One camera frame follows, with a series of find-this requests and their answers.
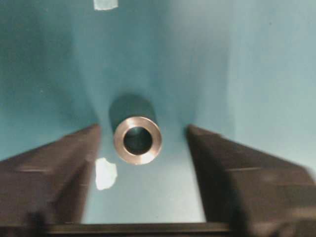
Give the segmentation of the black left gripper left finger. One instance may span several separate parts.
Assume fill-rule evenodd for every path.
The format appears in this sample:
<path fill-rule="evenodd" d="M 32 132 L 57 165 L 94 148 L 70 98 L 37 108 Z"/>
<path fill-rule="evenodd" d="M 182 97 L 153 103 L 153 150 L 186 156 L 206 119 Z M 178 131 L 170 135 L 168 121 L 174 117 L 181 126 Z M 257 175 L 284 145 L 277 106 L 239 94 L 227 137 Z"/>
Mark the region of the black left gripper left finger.
<path fill-rule="evenodd" d="M 0 162 L 0 226 L 82 221 L 101 127 L 93 124 Z"/>

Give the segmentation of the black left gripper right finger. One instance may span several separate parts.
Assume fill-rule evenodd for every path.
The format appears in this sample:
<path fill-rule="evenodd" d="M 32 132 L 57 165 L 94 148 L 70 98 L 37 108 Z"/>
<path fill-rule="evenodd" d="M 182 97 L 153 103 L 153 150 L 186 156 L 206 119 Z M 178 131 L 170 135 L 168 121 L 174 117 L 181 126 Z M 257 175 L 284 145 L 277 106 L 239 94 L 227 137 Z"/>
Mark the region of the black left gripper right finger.
<path fill-rule="evenodd" d="M 189 125 L 206 221 L 236 237 L 313 237 L 316 180 L 303 166 Z"/>

